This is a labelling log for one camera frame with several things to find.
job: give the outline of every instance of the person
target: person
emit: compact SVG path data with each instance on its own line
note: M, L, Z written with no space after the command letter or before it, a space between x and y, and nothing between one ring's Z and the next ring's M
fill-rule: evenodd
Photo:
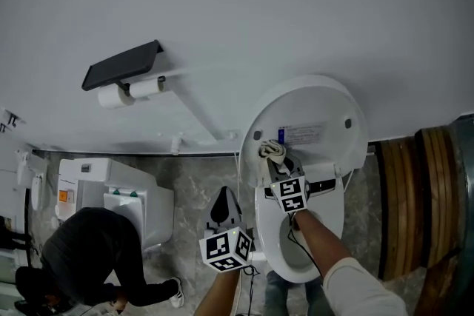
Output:
M31 236L23 233L12 232L5 226L5 219L0 216L0 249L28 250L30 248Z
M308 315L406 316L404 301L386 290L354 258L344 244L307 209L294 214L310 253L323 277L322 289L329 306L312 297L317 280L307 283ZM287 283L275 272L267 276L264 315L288 316ZM238 270L217 274L195 316L228 316L232 311Z
M170 300L176 308L184 305L178 278L145 282L135 227L108 209L83 208L68 218L44 244L41 263L41 269L16 271L18 291L32 305L54 307L64 299L89 306L115 301L117 311L127 302L147 306ZM121 286L104 284L112 270Z

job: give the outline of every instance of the white sleeve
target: white sleeve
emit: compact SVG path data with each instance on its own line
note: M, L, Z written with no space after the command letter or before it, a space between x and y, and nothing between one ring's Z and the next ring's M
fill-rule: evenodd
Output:
M329 270L323 290L337 316L407 316L404 301L354 258L344 258Z

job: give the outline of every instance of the toilet paper roll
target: toilet paper roll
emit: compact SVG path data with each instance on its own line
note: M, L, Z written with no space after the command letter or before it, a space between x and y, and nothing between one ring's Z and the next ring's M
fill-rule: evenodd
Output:
M109 110L131 106L135 103L135 99L125 95L123 89L116 84L101 87L99 89L98 98L100 105Z
M158 79L150 79L149 81L141 81L130 85L130 94L134 98L145 98L147 96L156 95L163 91L164 85L158 82Z

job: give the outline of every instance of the toilet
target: toilet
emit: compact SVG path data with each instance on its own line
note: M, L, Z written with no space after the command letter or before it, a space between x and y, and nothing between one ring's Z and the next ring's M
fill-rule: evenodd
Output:
M242 141L239 167L243 181L255 189L258 239L267 262L292 283L305 283L320 273L304 250L291 242L288 214L267 184L261 182L258 148L277 140L301 161L310 184L308 209L335 235L344 226L342 177L364 165L367 125L347 89L321 75L305 75L277 84L257 103ZM301 232L296 240L305 247Z
M142 250L173 233L174 193L155 178L109 158L61 160L56 216L67 220L85 207L104 207L130 220Z

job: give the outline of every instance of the fiducial marker cube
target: fiducial marker cube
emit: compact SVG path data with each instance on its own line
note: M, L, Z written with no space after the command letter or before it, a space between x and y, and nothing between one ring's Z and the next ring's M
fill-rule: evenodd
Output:
M270 188L281 210L284 213L293 213L308 207L305 186L304 176L301 176L272 183Z
M199 240L202 260L218 272L249 266L252 240L239 227Z

